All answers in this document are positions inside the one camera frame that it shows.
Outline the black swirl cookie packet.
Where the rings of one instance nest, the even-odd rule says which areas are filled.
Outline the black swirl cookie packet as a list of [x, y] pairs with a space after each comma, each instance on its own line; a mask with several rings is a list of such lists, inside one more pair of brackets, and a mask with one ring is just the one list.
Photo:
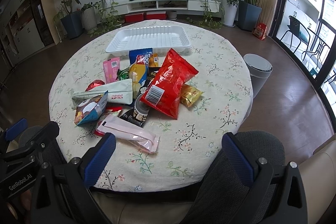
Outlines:
[[140, 94], [136, 98], [132, 109], [120, 116], [122, 120], [135, 124], [138, 127], [143, 127], [150, 112], [150, 107], [141, 101], [142, 96], [143, 94]]

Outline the orange snack packet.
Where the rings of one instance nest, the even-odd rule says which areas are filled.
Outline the orange snack packet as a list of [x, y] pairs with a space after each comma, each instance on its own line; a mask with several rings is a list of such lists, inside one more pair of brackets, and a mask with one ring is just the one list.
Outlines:
[[158, 60], [158, 54], [152, 53], [149, 57], [149, 67], [150, 68], [156, 68], [159, 67], [159, 60]]

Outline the blue yellow Tipo packet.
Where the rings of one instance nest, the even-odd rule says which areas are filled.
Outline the blue yellow Tipo packet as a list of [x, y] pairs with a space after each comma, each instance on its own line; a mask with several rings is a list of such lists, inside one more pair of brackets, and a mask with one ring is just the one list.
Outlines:
[[129, 51], [129, 78], [134, 86], [141, 86], [147, 79], [149, 59], [153, 53], [152, 48], [143, 48]]

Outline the red white biscuit packet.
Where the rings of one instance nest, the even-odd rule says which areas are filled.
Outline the red white biscuit packet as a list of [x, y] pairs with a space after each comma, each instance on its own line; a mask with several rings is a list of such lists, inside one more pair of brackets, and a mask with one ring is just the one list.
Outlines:
[[105, 108], [105, 112], [104, 114], [112, 114], [112, 115], [115, 115], [115, 116], [119, 116], [122, 112], [122, 107], [121, 106], [107, 106]]

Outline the light pink long packet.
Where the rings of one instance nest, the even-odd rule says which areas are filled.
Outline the light pink long packet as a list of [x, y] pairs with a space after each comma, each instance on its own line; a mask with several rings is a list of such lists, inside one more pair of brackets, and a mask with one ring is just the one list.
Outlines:
[[159, 136], [112, 114], [97, 124], [94, 133], [98, 136], [111, 133], [117, 139], [127, 140], [147, 153], [156, 153], [159, 145]]

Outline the small white floor pot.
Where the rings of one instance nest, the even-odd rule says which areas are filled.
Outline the small white floor pot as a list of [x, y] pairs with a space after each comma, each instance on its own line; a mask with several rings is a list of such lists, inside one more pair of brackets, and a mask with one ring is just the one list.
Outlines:
[[166, 12], [168, 20], [176, 20], [177, 19], [177, 11], [175, 10], [168, 10]]

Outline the right red storage box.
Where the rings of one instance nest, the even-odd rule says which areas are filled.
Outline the right red storage box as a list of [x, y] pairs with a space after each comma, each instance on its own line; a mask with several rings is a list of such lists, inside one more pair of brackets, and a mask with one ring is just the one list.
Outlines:
[[145, 18], [146, 20], [166, 20], [167, 14], [165, 11], [147, 11]]

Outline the pink barcode snack packet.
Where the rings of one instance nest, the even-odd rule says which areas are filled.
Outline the pink barcode snack packet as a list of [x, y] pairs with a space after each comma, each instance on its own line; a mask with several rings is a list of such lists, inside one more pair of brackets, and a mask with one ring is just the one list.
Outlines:
[[103, 70], [107, 84], [118, 80], [117, 72], [119, 69], [120, 57], [114, 57], [103, 62]]

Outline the trailing vine plant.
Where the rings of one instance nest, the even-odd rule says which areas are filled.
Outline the trailing vine plant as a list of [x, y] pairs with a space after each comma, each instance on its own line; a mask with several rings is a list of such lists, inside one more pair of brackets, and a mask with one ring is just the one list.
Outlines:
[[120, 17], [114, 8], [115, 5], [117, 5], [117, 2], [114, 0], [98, 0], [93, 4], [100, 18], [100, 26], [90, 30], [88, 32], [90, 36], [102, 35], [121, 26]]

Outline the red gift bag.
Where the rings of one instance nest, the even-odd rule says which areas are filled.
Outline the red gift bag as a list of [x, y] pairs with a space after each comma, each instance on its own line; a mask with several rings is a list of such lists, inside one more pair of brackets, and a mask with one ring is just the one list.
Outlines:
[[266, 38], [266, 31], [267, 31], [266, 24], [258, 23], [256, 28], [253, 30], [253, 35], [260, 40], [264, 40]]

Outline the large red chip bag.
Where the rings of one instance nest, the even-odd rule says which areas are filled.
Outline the large red chip bag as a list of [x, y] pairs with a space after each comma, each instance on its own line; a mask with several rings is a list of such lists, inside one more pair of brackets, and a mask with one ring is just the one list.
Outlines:
[[173, 118], [178, 118], [178, 109], [183, 85], [198, 74], [175, 50], [170, 49], [154, 79], [144, 92], [141, 101], [149, 107]]

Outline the gold foil snack packet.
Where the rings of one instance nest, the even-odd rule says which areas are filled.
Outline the gold foil snack packet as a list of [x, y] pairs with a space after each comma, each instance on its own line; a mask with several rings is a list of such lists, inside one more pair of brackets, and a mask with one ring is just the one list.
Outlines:
[[186, 107], [191, 107], [203, 94], [202, 91], [197, 88], [184, 84], [181, 89], [180, 103]]

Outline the blue panda snack bag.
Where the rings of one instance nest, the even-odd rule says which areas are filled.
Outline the blue panda snack bag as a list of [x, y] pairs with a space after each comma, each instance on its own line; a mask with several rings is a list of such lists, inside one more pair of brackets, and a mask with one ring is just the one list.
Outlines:
[[76, 107], [74, 123], [79, 126], [97, 121], [105, 111], [108, 102], [108, 92], [84, 100]]

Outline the hanging vine on console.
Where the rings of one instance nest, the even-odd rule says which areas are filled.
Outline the hanging vine on console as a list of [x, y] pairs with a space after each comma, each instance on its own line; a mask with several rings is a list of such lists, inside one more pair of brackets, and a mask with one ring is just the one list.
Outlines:
[[220, 20], [214, 19], [214, 16], [219, 14], [220, 6], [218, 0], [189, 0], [188, 10], [202, 12], [202, 18], [196, 21], [187, 17], [187, 21], [200, 27], [217, 30], [222, 27], [222, 23]]

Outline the green red seed packet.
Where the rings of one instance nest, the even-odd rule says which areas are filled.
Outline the green red seed packet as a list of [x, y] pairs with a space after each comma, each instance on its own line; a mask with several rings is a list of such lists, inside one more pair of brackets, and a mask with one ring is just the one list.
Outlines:
[[117, 71], [117, 79], [119, 81], [128, 79], [129, 78], [129, 69], [130, 69], [130, 67], [127, 67], [125, 69], [118, 69], [118, 71]]

